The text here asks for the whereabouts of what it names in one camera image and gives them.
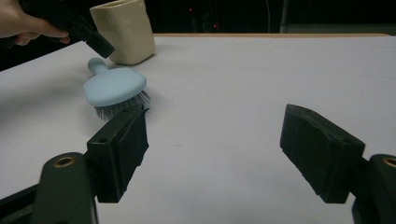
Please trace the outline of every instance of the table surface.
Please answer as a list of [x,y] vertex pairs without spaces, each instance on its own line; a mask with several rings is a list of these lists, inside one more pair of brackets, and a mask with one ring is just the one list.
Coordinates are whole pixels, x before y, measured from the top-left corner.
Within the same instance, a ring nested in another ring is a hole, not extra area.
[[266,37],[266,38],[322,38],[322,37],[377,37],[386,34],[154,34],[158,37]]
[[[396,38],[160,36],[133,68],[148,79],[149,149],[101,223],[353,223],[325,204],[279,147],[286,104],[317,111],[395,154]],[[98,55],[77,43],[0,73],[0,198],[42,165],[85,152],[104,125],[82,90]],[[117,67],[106,60],[111,67]]]

